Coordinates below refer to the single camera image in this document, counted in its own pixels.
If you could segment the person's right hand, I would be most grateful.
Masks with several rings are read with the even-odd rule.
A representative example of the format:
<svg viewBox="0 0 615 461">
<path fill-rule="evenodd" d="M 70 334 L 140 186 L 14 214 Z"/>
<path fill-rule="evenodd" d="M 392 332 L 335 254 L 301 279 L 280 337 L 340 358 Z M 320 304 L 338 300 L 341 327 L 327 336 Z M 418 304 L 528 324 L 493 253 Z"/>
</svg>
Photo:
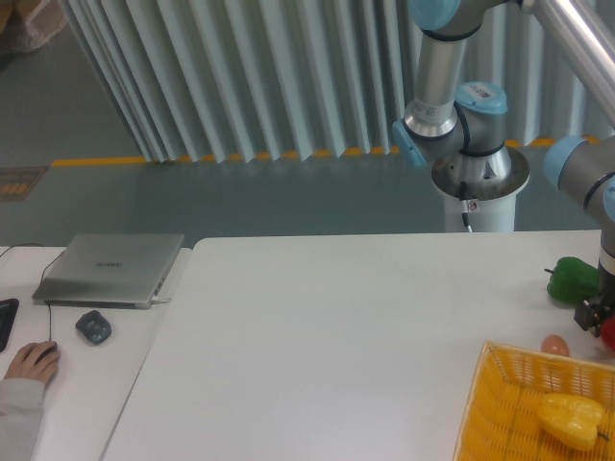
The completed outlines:
<svg viewBox="0 0 615 461">
<path fill-rule="evenodd" d="M 49 384 L 59 369 L 61 359 L 59 346 L 57 351 L 48 354 L 38 364 L 35 365 L 35 361 L 42 352 L 55 343 L 57 342 L 45 341 L 29 343 L 22 347 L 10 363 L 4 379 L 30 379 L 43 385 Z"/>
</svg>

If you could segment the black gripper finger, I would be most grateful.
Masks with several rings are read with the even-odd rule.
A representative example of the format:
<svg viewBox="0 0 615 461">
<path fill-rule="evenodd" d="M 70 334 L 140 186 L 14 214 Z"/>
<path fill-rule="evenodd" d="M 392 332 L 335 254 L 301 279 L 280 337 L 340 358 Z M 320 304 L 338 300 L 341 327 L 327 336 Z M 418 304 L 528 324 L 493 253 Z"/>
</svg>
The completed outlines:
<svg viewBox="0 0 615 461">
<path fill-rule="evenodd" d="M 583 300 L 575 308 L 574 320 L 583 331 L 589 331 L 594 337 L 601 336 L 602 326 L 606 320 L 606 306 L 602 297 Z"/>
</svg>

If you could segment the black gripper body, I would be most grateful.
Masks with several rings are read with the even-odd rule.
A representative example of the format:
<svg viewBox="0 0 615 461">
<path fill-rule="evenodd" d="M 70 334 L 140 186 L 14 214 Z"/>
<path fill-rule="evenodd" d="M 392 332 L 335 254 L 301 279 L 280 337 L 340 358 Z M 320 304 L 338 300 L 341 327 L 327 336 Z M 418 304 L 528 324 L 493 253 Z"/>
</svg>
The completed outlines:
<svg viewBox="0 0 615 461">
<path fill-rule="evenodd" d="M 599 269 L 599 288 L 602 304 L 613 307 L 615 304 L 615 275 L 606 269 Z"/>
</svg>

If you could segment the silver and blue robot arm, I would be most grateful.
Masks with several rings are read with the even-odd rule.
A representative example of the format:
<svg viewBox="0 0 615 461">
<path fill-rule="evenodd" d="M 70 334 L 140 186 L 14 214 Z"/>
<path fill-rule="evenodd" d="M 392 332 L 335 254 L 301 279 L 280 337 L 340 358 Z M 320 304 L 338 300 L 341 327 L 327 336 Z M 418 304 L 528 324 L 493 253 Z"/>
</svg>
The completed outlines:
<svg viewBox="0 0 615 461">
<path fill-rule="evenodd" d="M 487 82 L 458 79 L 468 39 L 491 1 L 412 1 L 423 41 L 413 100 L 392 127 L 401 154 L 431 165 L 433 185 L 450 201 L 452 226 L 476 231 L 470 214 L 513 202 L 529 179 L 525 157 L 504 145 L 507 101 Z M 614 113 L 614 36 L 582 1 L 523 1 L 565 53 L 573 71 L 607 116 Z M 580 136 L 557 141 L 543 160 L 548 181 L 601 226 L 598 289 L 574 298 L 575 321 L 602 339 L 614 334 L 614 142 Z"/>
</svg>

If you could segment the grey sleeved forearm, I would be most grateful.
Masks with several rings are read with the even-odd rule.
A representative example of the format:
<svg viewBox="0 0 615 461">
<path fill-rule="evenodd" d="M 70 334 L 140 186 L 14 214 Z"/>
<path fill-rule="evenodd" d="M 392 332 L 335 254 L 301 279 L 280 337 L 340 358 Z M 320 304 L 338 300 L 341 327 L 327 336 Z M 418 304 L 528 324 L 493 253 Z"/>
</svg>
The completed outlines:
<svg viewBox="0 0 615 461">
<path fill-rule="evenodd" d="M 45 385 L 29 378 L 1 381 L 1 459 L 30 460 L 43 414 Z"/>
</svg>

